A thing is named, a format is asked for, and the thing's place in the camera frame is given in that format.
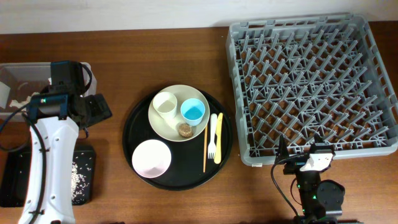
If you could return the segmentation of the rice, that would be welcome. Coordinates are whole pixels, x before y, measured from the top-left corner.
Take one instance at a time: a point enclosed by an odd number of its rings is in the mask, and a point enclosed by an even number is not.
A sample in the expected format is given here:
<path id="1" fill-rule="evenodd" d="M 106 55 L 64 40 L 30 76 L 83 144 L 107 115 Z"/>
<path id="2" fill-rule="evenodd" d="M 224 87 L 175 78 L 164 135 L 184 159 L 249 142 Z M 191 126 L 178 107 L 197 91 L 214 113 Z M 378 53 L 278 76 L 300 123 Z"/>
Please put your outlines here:
<path id="1" fill-rule="evenodd" d="M 75 151 L 72 162 L 72 205 L 83 205 L 91 199 L 91 187 L 95 171 L 94 151 Z"/>

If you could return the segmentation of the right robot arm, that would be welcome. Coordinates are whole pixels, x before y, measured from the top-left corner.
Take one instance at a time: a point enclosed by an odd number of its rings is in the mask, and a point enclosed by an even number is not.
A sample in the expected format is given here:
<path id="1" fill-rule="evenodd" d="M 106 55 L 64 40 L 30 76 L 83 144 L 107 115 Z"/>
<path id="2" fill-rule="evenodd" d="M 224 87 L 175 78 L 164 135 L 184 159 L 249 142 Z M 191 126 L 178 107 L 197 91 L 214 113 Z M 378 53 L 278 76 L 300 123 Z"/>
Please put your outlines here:
<path id="1" fill-rule="evenodd" d="M 277 157 L 271 168 L 271 179 L 295 216 L 294 223 L 338 223 L 342 215 L 345 188 L 334 180 L 321 180 L 320 174 L 330 168 L 335 156 L 332 145 L 327 144 L 318 134 L 308 152 L 291 156 L 283 136 L 279 138 Z M 274 177 L 274 169 L 283 165 L 285 175 L 294 175 L 303 214 L 292 205 L 280 189 Z"/>

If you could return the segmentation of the pink bowl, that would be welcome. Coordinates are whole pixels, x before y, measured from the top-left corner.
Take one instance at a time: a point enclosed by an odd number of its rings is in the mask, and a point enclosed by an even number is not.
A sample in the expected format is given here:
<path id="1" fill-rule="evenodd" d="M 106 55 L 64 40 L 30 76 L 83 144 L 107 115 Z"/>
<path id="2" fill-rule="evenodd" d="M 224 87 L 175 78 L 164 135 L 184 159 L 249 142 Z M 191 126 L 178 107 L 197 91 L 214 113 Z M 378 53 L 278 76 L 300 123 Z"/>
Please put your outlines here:
<path id="1" fill-rule="evenodd" d="M 172 161 L 171 151 L 166 143 L 150 139 L 140 143 L 131 158 L 133 169 L 141 177 L 153 179 L 164 174 Z"/>

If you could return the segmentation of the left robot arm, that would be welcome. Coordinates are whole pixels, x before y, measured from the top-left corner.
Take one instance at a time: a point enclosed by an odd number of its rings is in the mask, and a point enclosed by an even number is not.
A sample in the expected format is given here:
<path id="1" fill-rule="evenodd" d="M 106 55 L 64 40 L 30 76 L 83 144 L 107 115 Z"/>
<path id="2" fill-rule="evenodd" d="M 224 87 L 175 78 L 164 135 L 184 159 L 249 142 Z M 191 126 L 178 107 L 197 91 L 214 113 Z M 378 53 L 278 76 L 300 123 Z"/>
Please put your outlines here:
<path id="1" fill-rule="evenodd" d="M 19 223 L 74 223 L 72 162 L 80 130 L 112 116 L 102 94 L 86 95 L 93 80 L 87 65 L 50 64 L 51 84 L 11 113 L 29 126 L 32 157 L 27 196 Z"/>

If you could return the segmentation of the white cup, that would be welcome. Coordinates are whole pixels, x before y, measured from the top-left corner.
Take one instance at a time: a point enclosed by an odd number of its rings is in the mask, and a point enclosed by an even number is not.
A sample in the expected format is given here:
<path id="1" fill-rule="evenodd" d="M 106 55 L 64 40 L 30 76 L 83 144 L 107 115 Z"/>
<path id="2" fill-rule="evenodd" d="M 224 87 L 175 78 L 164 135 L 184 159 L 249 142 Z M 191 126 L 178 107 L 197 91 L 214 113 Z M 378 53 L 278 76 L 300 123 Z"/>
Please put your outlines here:
<path id="1" fill-rule="evenodd" d="M 173 93 L 159 92 L 155 95 L 152 104 L 163 119 L 173 119 L 177 114 L 177 98 Z"/>

